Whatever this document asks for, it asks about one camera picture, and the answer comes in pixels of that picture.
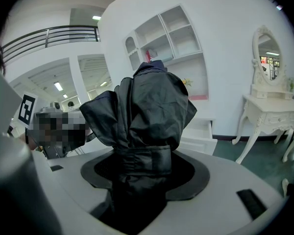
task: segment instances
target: oval mirror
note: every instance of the oval mirror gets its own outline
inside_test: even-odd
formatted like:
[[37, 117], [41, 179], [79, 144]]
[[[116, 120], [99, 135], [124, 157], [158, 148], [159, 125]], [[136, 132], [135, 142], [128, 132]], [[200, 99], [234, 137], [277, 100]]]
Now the oval mirror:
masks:
[[258, 49], [264, 73], [269, 80], [275, 80], [280, 72], [280, 50], [277, 42], [271, 36], [261, 34]]

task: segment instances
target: vanity table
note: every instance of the vanity table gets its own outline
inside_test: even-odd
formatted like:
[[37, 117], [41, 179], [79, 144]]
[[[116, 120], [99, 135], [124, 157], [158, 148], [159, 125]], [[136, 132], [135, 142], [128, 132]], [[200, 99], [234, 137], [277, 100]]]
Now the vanity table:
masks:
[[[248, 154], [261, 132], [271, 134], [279, 130], [279, 134], [274, 140], [274, 143], [277, 144], [284, 131], [294, 130], [294, 99], [292, 99], [293, 94], [287, 90], [288, 79], [285, 75], [282, 53], [273, 34], [265, 26], [260, 27], [254, 34], [253, 52], [252, 62], [255, 74], [251, 95], [243, 96], [246, 100], [244, 112], [240, 119], [238, 135], [232, 140], [232, 144], [237, 144], [240, 140], [246, 119], [254, 125], [254, 132], [249, 137], [242, 154], [236, 160], [238, 164]], [[264, 56], [268, 58], [267, 69], [269, 72], [265, 67], [267, 60]], [[270, 62], [272, 64], [278, 62], [279, 67], [276, 69]], [[287, 156], [293, 148], [294, 140], [285, 152], [283, 162], [287, 161]]]

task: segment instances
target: white pillar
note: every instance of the white pillar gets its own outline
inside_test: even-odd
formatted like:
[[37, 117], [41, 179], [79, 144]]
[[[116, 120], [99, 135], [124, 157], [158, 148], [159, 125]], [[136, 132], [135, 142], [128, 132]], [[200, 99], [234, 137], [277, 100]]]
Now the white pillar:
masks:
[[77, 56], [70, 57], [70, 69], [79, 101], [81, 104], [86, 103], [89, 101], [89, 97], [87, 95], [82, 73], [80, 72]]

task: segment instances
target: railing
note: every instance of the railing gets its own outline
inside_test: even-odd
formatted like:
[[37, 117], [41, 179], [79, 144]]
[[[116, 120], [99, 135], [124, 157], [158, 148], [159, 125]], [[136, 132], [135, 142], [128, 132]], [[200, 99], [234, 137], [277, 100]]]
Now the railing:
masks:
[[99, 40], [97, 26], [64, 25], [41, 29], [19, 37], [3, 46], [3, 60], [5, 63], [12, 62], [16, 57], [58, 44], [84, 41], [98, 42]]

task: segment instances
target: umbrella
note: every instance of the umbrella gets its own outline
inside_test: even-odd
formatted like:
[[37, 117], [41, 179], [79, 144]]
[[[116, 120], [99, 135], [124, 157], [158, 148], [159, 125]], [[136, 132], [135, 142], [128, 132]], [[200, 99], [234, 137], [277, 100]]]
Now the umbrella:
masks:
[[90, 128], [117, 154], [111, 192], [113, 226], [137, 234], [165, 207], [171, 151], [196, 108], [162, 61], [142, 63], [112, 91], [80, 106]]

